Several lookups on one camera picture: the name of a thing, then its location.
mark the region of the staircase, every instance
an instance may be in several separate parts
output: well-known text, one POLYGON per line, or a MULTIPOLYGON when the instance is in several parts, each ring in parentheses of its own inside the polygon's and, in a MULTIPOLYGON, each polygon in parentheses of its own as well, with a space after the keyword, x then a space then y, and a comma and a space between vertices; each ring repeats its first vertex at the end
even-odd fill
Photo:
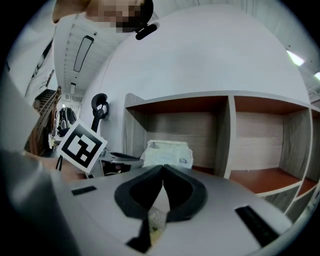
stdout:
POLYGON ((47 149, 48 133, 54 128, 57 104, 61 97, 61 87, 45 90, 35 98, 33 107, 39 112, 40 118, 32 130, 24 149, 31 154, 41 156, 47 149))

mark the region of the shelf compartment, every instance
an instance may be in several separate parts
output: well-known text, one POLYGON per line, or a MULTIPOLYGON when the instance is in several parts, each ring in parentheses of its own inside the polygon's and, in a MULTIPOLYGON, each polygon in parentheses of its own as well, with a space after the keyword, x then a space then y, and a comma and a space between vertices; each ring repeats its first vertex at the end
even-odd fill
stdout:
POLYGON ((306 173, 306 178, 316 183, 320 179, 320 116, 313 114, 313 139, 310 164, 306 173))
POLYGON ((199 171, 205 174, 210 174, 210 175, 213 175, 215 171, 213 168, 200 167, 196 165, 192 166, 192 170, 196 170, 196 171, 199 171))
POLYGON ((230 179, 263 196, 299 189, 311 147, 310 109, 261 97, 235 96, 234 102, 236 143, 230 179))
POLYGON ((304 193, 308 192, 309 190, 312 190, 317 186, 317 182, 313 181, 312 179, 309 178, 304 178, 301 188, 297 194, 297 197, 303 195, 304 193))
POLYGON ((294 199, 298 188, 297 186, 280 193, 268 195, 264 199, 284 213, 294 199))
POLYGON ((309 193, 302 196, 298 200, 294 201, 290 208, 288 209, 286 215, 292 220, 292 222, 295 222, 299 216, 302 214, 302 212, 307 207, 309 201, 311 200, 313 194, 314 194, 315 188, 313 188, 309 193))
POLYGON ((259 170, 232 170, 230 180, 241 184, 255 194, 277 191, 286 187, 299 186, 300 180, 281 168, 259 170))
POLYGON ((195 169, 214 170, 223 177, 228 168, 234 119, 234 98, 230 96, 144 103, 143 99, 129 93, 125 98, 122 150, 140 157, 149 140, 187 142, 193 152, 195 169))

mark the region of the wooden shelf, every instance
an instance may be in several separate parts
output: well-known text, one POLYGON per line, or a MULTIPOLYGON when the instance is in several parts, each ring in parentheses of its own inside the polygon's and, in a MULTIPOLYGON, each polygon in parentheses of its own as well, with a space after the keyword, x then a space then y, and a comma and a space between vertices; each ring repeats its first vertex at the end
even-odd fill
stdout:
POLYGON ((316 110, 312 109, 311 113, 312 113, 312 117, 314 119, 320 118, 320 112, 319 111, 316 111, 316 110))
POLYGON ((307 191, 311 190, 312 188, 314 188, 315 186, 317 185, 317 183, 315 181, 313 181, 312 179, 309 179, 309 178, 305 178, 303 183, 302 183, 302 186, 301 186, 301 189, 297 195, 298 196, 301 196, 303 195, 304 193, 306 193, 307 191))
POLYGON ((320 179, 320 118, 313 118, 313 140, 311 158, 306 178, 314 182, 320 179))
POLYGON ((282 115, 236 112, 236 143, 232 170, 279 167, 284 137, 282 115))
POLYGON ((237 112, 287 115, 307 109, 298 104, 263 97, 234 96, 234 101, 237 112))
POLYGON ((200 167, 200 166, 192 166, 192 170, 196 170, 205 174, 214 175, 214 169, 213 168, 207 168, 207 167, 200 167))
POLYGON ((264 199, 270 204, 277 207, 280 211, 285 213, 288 207, 290 206, 292 200, 295 198, 298 189, 299 187, 296 186, 280 193, 268 195, 264 199))
POLYGON ((143 99, 127 94, 123 152, 140 157, 150 140, 186 142, 192 150, 196 170, 208 174, 214 171, 224 177, 231 126, 235 122, 234 99, 229 98, 203 96, 144 103, 143 99))
POLYGON ((309 201, 312 198, 313 193, 308 193, 305 196, 302 196, 300 199, 293 202, 291 207, 289 208, 286 215, 292 220, 292 222, 295 222, 301 213, 305 210, 307 207, 309 201))
POLYGON ((283 189, 300 181, 281 168, 232 170, 230 180, 241 184, 255 194, 283 189))

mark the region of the ceiling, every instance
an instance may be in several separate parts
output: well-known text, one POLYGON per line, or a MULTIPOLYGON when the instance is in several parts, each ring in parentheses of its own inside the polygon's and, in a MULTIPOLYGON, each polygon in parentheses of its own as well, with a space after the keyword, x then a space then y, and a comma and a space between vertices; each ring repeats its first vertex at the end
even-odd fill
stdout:
MULTIPOLYGON (((285 48, 300 56, 305 63, 298 67, 311 100, 320 99, 320 81, 314 74, 320 70, 320 51, 308 32, 291 12, 276 0, 153 0, 150 23, 178 10, 198 5, 230 4, 261 22, 285 48)), ((58 84, 70 93, 76 84, 76 95, 83 95, 107 57, 130 34, 117 33, 84 18, 82 14, 61 19, 54 37, 54 62, 58 84), (80 72, 74 71, 77 53, 84 36, 94 38, 80 72)))

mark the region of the black headphones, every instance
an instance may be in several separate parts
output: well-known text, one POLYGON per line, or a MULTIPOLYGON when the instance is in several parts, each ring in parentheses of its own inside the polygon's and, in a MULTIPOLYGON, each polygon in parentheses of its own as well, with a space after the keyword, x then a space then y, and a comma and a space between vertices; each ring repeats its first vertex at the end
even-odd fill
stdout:
POLYGON ((92 113, 94 116, 91 129, 95 132, 98 130, 99 121, 105 119, 110 112, 109 103, 107 102, 108 96, 104 93, 99 93, 91 100, 92 113))

